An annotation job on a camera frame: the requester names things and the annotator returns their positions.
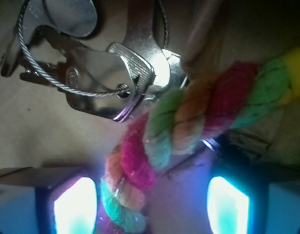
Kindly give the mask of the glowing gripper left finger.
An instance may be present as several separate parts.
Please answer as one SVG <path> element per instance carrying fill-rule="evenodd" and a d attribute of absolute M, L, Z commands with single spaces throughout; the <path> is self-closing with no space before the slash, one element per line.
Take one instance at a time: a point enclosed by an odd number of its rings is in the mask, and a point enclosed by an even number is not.
<path fill-rule="evenodd" d="M 80 167 L 43 168 L 37 177 L 40 234 L 92 234 L 96 227 L 96 183 Z"/>

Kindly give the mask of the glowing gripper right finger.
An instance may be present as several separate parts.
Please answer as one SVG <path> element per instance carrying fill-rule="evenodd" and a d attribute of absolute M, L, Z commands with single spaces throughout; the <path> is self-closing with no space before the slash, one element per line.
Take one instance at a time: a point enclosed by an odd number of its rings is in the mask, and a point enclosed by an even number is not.
<path fill-rule="evenodd" d="M 214 234 L 263 234 L 267 184 L 255 167 L 232 148 L 213 146 L 217 158 L 207 188 L 207 215 Z"/>

